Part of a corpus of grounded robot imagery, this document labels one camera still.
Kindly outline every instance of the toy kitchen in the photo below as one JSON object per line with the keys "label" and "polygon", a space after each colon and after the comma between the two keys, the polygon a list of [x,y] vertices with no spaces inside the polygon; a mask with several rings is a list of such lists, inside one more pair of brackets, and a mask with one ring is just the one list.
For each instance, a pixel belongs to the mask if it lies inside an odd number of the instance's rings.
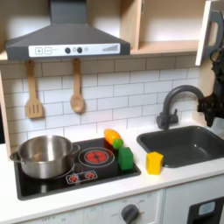
{"label": "toy kitchen", "polygon": [[0,224],[224,224],[223,11],[2,0]]}

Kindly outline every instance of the range hood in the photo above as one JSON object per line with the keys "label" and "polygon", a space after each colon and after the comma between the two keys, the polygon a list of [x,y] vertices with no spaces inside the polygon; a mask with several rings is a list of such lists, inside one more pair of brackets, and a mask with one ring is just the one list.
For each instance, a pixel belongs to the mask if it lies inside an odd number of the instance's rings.
{"label": "range hood", "polygon": [[51,25],[6,43],[8,60],[129,55],[130,43],[87,24],[87,0],[50,0]]}

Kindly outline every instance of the white countertop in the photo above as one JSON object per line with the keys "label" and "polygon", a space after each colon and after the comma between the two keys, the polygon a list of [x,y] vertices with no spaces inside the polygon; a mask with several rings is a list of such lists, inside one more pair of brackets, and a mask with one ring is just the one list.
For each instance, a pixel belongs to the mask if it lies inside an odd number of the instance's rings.
{"label": "white countertop", "polygon": [[[182,123],[181,126],[195,125],[195,122]],[[133,178],[126,178],[105,184],[85,187],[70,192],[58,193],[39,199],[27,201],[18,200],[14,164],[6,157],[5,145],[0,145],[0,223],[16,223],[40,218],[50,214],[56,214],[86,207],[107,200],[126,197],[131,194],[153,191],[167,186],[203,179],[224,173],[224,158],[210,162],[193,164],[177,169],[163,168],[160,176],[152,176],[145,170],[146,152],[137,143],[137,136],[144,132],[156,131],[155,126],[144,129],[130,129],[119,131],[126,145],[128,145],[135,156],[135,162],[142,174]],[[79,136],[75,141],[83,138],[102,137]]]}

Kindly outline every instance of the wooden spatula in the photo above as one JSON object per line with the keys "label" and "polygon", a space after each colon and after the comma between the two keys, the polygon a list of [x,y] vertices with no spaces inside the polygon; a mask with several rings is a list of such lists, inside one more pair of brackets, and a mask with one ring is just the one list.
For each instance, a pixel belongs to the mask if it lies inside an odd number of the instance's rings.
{"label": "wooden spatula", "polygon": [[84,101],[81,96],[81,61],[73,60],[73,96],[71,98],[71,107],[74,112],[81,113],[84,109]]}
{"label": "wooden spatula", "polygon": [[26,61],[25,66],[28,73],[28,86],[30,92],[30,99],[26,103],[25,113],[30,118],[41,117],[43,116],[44,111],[42,104],[37,99],[36,94],[35,77],[34,77],[35,63],[34,61]]}

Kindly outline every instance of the oven knob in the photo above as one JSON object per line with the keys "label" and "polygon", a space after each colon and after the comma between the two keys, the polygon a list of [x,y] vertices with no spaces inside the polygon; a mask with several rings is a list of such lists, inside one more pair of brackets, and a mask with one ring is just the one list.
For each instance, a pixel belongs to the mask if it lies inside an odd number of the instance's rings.
{"label": "oven knob", "polygon": [[67,47],[66,50],[65,50],[65,52],[66,53],[70,53],[71,52],[71,49],[69,47]]}
{"label": "oven knob", "polygon": [[139,210],[135,205],[128,205],[122,210],[122,218],[127,223],[130,224],[139,215]]}
{"label": "oven knob", "polygon": [[78,48],[77,48],[77,52],[78,52],[78,53],[82,53],[82,48],[81,48],[81,47],[78,47]]}
{"label": "oven knob", "polygon": [[72,177],[70,178],[70,180],[73,181],[73,182],[75,182],[75,181],[77,180],[77,177],[72,176]]}

